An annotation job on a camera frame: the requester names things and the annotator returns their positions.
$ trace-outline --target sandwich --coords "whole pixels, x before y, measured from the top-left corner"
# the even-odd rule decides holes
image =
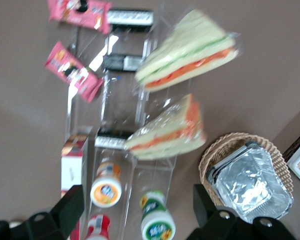
[[[188,94],[138,129],[123,148],[139,160],[156,160],[188,153],[205,142],[199,104]]]
[[[138,69],[135,78],[155,92],[215,69],[238,55],[235,39],[200,10],[188,13]]]

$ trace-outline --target bottle label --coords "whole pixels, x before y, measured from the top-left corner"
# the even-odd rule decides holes
[[[158,200],[156,199],[148,199],[146,200],[145,204],[142,207],[142,220],[150,213],[154,212],[154,211],[166,211],[166,207]]]
[[[155,222],[146,229],[145,235],[148,240],[169,240],[172,236],[172,228],[166,222]]]
[[[106,175],[114,176],[115,178],[120,178],[120,167],[117,164],[114,164],[112,162],[105,162],[102,163],[99,168],[96,171],[96,176],[102,177]]]
[[[104,219],[104,216],[103,215],[98,215],[96,216],[96,219],[95,219],[95,228],[94,228],[94,231],[96,233],[101,233],[101,230],[102,230],[102,220]]]
[[[94,191],[94,199],[101,204],[112,204],[118,197],[118,189],[112,184],[103,184],[98,186]]]

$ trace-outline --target white bottle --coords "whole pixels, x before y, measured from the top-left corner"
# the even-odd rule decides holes
[[[176,233],[174,219],[166,208],[165,196],[160,191],[149,191],[142,196],[141,232],[143,240],[171,240]]]
[[[94,205],[109,208],[119,201],[122,194],[120,174],[120,167],[115,163],[105,162],[99,166],[90,192]]]

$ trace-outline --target snack wrapper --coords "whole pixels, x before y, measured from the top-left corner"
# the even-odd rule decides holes
[[[44,66],[67,84],[75,86],[78,94],[88,103],[94,99],[103,83],[102,79],[85,68],[60,41],[52,49]]]
[[[49,20],[62,21],[73,25],[96,29],[108,34],[108,11],[110,2],[96,0],[47,0]]]

